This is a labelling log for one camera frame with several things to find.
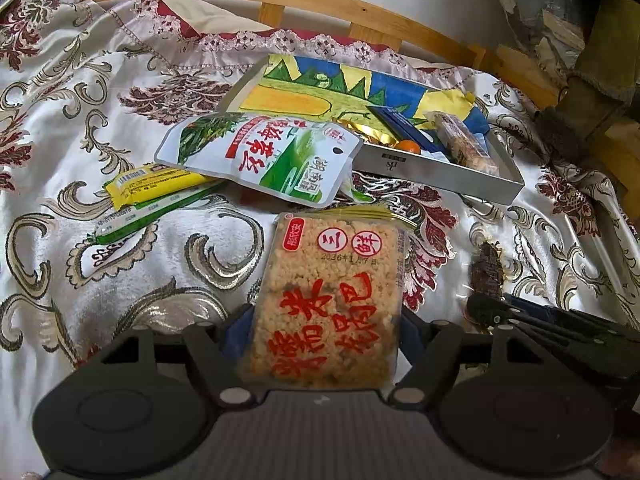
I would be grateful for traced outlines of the green white snack stick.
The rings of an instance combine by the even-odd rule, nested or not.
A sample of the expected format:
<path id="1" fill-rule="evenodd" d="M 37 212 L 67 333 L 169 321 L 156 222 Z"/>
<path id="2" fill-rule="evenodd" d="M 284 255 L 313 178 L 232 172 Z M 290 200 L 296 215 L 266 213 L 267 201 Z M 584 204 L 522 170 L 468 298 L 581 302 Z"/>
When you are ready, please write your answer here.
<path id="1" fill-rule="evenodd" d="M 224 186 L 223 180 L 186 188 L 169 195 L 147 200 L 141 204 L 123 206 L 120 211 L 102 218 L 94 229 L 90 240 L 99 245 L 108 245 L 149 226 L 168 212 L 181 209 L 214 194 Z"/>

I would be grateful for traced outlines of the patterned hanging cloth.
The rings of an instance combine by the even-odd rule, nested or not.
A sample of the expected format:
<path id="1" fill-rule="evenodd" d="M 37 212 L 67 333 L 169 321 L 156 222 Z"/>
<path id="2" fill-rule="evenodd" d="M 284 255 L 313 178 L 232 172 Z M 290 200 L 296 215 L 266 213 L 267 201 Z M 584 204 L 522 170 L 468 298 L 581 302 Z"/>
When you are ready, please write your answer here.
<path id="1" fill-rule="evenodd" d="M 520 50 L 563 87 L 586 45 L 576 1 L 499 1 Z"/>

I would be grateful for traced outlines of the wooden bed rail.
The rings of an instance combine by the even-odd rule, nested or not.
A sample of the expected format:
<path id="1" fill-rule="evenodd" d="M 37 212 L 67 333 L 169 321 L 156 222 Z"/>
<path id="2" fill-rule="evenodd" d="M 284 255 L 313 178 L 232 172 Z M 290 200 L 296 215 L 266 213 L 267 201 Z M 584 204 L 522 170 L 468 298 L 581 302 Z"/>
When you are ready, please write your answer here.
<path id="1" fill-rule="evenodd" d="M 349 22 L 349 38 L 384 44 L 397 51 L 405 42 L 454 65 L 490 73 L 518 88 L 544 110 L 559 101 L 561 91 L 524 53 L 500 44 L 496 50 L 465 46 L 435 29 L 361 0 L 246 0 L 260 4 L 258 21 L 272 28 L 281 25 L 284 10 L 292 8 Z"/>

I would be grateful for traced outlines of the gold foil snack packet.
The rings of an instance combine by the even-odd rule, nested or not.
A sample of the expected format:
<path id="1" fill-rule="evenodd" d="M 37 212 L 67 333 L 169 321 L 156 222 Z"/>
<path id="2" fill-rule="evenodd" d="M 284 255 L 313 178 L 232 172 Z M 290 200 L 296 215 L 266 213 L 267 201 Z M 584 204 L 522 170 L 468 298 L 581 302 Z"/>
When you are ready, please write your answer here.
<path id="1" fill-rule="evenodd" d="M 370 144 L 386 146 L 386 148 L 393 148 L 397 144 L 397 139 L 386 131 L 381 131 L 372 128 L 367 125 L 357 124 L 347 119 L 335 119 L 335 122 L 340 126 L 356 133 L 362 140 Z"/>

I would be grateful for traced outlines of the yellow snack bar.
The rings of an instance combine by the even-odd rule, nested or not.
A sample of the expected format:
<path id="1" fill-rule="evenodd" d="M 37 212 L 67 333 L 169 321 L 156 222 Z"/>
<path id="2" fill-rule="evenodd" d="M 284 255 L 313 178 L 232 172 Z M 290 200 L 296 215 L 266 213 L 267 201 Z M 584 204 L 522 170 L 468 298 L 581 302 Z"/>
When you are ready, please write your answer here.
<path id="1" fill-rule="evenodd" d="M 146 164 L 121 172 L 103 185 L 111 197 L 116 211 L 122 207 L 146 203 L 149 200 L 194 188 L 201 184 L 215 182 L 213 177 L 194 174 L 179 168 L 162 164 Z"/>

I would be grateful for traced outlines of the blue snack packet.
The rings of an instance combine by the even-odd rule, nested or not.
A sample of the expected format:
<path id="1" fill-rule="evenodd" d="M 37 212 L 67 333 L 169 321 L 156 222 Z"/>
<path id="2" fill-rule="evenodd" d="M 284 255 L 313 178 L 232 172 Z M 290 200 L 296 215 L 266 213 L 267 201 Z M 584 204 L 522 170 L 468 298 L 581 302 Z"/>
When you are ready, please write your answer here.
<path id="1" fill-rule="evenodd" d="M 391 107 L 375 105 L 368 106 L 368 110 L 370 110 L 380 122 L 386 125 L 398 139 L 416 141 L 416 143 L 420 145 L 421 150 L 430 153 L 442 153 L 444 151 L 442 144 L 435 142 L 429 134 L 416 128 L 401 112 Z"/>

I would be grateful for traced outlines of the cream pillow with red trim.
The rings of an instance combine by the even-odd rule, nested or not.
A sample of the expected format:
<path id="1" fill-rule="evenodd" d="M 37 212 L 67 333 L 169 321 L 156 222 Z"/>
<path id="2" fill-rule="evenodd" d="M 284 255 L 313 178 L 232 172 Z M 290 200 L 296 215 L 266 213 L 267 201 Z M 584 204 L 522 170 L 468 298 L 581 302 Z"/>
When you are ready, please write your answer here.
<path id="1" fill-rule="evenodd" d="M 326 61 L 348 61 L 358 66 L 381 62 L 420 72 L 446 68 L 444 62 L 401 54 L 385 44 L 314 30 L 272 28 L 242 18 L 204 0 L 132 0 L 132 10 L 150 22 L 156 36 L 176 40 L 186 49 L 210 52 L 266 49 L 286 54 L 309 54 Z"/>

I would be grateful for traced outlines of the dark green hanging cloth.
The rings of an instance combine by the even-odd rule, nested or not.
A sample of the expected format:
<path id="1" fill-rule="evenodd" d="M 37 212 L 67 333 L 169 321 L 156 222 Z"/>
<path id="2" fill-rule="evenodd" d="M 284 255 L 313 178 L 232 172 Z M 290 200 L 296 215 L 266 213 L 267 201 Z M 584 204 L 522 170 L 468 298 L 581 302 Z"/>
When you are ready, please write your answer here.
<path id="1" fill-rule="evenodd" d="M 639 120 L 639 0 L 576 1 L 586 45 L 558 104 L 538 114 L 538 131 L 553 155 L 617 180 L 626 213 L 638 219 L 639 142 L 606 132 Z"/>

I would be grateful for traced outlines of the green white snack pouch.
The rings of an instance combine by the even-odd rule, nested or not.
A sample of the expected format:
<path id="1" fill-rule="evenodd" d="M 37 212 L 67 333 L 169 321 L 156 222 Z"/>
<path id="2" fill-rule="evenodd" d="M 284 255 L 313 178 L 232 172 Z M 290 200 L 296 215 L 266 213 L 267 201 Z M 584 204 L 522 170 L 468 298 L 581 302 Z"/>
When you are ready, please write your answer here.
<path id="1" fill-rule="evenodd" d="M 171 127 L 154 160 L 314 209 L 333 202 L 363 146 L 334 122 L 219 112 Z"/>

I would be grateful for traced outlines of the small orange fruit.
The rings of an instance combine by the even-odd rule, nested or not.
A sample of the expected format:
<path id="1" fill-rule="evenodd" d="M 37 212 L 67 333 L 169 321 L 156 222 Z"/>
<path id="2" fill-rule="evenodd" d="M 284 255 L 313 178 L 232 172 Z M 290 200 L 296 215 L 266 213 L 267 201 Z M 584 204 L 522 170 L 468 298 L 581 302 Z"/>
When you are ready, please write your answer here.
<path id="1" fill-rule="evenodd" d="M 394 148 L 396 148 L 396 150 L 404 151 L 411 154 L 416 154 L 416 155 L 421 154 L 420 145 L 413 140 L 408 140 L 408 139 L 401 140 L 394 145 Z"/>

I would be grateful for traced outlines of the brown snack bar packet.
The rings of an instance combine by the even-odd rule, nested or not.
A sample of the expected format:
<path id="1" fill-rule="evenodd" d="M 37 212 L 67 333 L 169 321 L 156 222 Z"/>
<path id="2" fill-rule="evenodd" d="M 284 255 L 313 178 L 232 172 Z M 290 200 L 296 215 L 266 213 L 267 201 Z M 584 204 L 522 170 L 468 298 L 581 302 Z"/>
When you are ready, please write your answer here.
<path id="1" fill-rule="evenodd" d="M 440 143 L 447 149 L 453 162 L 483 174 L 499 177 L 497 164 L 469 128 L 456 115 L 431 112 Z"/>

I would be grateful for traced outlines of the dark dried meat packet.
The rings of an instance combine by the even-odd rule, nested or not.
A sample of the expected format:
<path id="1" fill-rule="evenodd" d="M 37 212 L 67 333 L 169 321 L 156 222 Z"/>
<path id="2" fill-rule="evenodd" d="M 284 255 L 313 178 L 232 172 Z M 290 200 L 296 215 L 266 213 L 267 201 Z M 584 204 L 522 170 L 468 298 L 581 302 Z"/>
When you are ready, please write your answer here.
<path id="1" fill-rule="evenodd" d="M 493 244 L 484 242 L 472 259 L 472 289 L 492 299 L 501 300 L 503 283 L 504 271 L 498 249 Z"/>

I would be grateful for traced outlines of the floral satin bedspread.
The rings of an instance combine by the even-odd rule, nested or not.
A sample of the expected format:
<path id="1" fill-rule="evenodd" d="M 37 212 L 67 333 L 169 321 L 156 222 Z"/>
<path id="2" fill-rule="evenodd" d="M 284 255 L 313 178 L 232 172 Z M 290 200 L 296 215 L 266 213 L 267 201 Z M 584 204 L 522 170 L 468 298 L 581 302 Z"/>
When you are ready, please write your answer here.
<path id="1" fill-rule="evenodd" d="M 104 184 L 147 164 L 167 130 L 213 110 L 268 54 L 471 93 L 524 186 L 498 206 L 355 172 L 346 195 L 408 223 L 405 305 L 465 323 L 477 249 L 498 249 L 510 295 L 639 324 L 639 237 L 604 174 L 550 162 L 529 102 L 493 76 L 295 30 L 198 36 L 168 0 L 4 0 L 1 15 L 1 474 L 40 478 L 40 399 L 125 330 L 176 332 L 253 301 L 285 203 L 226 184 L 126 240 L 97 245 Z"/>

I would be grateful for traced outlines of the grey tray with drawing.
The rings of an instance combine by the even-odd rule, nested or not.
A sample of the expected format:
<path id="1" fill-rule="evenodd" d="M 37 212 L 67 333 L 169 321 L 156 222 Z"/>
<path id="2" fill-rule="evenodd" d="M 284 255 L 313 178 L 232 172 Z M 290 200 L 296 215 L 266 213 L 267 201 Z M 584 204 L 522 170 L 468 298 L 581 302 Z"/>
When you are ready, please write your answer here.
<path id="1" fill-rule="evenodd" d="M 270 54 L 249 68 L 219 104 L 221 110 L 336 122 L 362 137 L 352 166 L 377 176 L 509 205 L 524 186 L 520 170 L 490 132 L 472 94 L 335 62 Z M 480 141 L 489 162 L 468 166 L 440 142 L 429 112 L 457 117 Z"/>

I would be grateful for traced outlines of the rice cracker packet red text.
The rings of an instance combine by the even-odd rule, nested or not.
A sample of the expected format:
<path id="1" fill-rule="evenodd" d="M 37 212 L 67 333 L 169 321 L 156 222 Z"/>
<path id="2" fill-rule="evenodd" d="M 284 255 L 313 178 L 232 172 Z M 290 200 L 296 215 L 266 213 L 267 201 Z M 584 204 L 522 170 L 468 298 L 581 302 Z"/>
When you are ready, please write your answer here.
<path id="1" fill-rule="evenodd" d="M 282 214 L 243 375 L 264 385 L 363 389 L 395 374 L 406 233 L 390 220 Z"/>

